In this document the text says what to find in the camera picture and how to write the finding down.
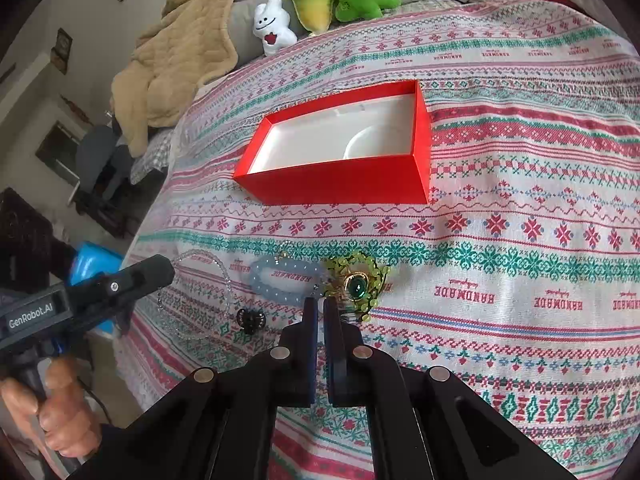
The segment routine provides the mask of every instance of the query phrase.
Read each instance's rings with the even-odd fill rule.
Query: human hand
[[[34,393],[15,379],[0,384],[0,394],[22,434],[33,441],[48,460],[46,447],[61,455],[78,458],[89,455],[100,445],[100,423],[84,400],[84,393],[76,380],[75,361],[72,358],[54,359],[47,369],[46,387],[50,397],[38,404]],[[45,431],[44,442],[31,427],[38,415]],[[49,465],[55,471],[54,464]]]

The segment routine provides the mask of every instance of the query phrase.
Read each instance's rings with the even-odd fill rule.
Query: silver screw
[[[360,345],[353,349],[353,355],[358,359],[369,359],[373,355],[373,350],[368,346]]]
[[[197,383],[209,383],[214,377],[213,370],[211,368],[201,368],[200,370],[196,370],[196,373],[193,375],[193,379]]]
[[[270,353],[274,359],[286,359],[291,354],[286,346],[276,346],[276,348],[271,349]]]
[[[449,372],[449,370],[447,370],[444,366],[434,366],[431,370],[429,370],[429,375],[434,381],[443,383],[444,381],[449,379],[451,372]]]

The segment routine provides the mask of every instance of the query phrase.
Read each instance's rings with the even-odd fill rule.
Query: white bunny plush
[[[273,56],[298,41],[289,28],[289,13],[282,8],[282,0],[269,0],[255,7],[254,36],[262,40],[265,56]]]

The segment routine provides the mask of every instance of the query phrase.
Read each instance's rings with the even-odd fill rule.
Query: black hair clip
[[[236,314],[236,321],[247,335],[253,335],[267,325],[267,317],[261,310],[241,308]]]

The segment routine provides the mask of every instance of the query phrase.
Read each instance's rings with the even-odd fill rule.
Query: bedspread
[[[268,326],[244,336],[220,311],[220,273],[186,272],[167,295],[215,336],[179,338],[146,298],[116,342],[120,371],[148,408],[197,366],[237,367],[302,312],[251,292],[253,261],[283,242],[313,262],[363,250],[392,266],[368,344],[450,368],[574,474],[609,478],[640,422],[638,55],[539,0],[404,11],[300,41],[194,102],[127,261],[210,250],[234,308]],[[231,179],[264,114],[404,79],[433,121],[428,205],[263,206]],[[364,410],[328,404],[323,367],[319,344],[318,401],[278,410],[272,479],[373,478]]]

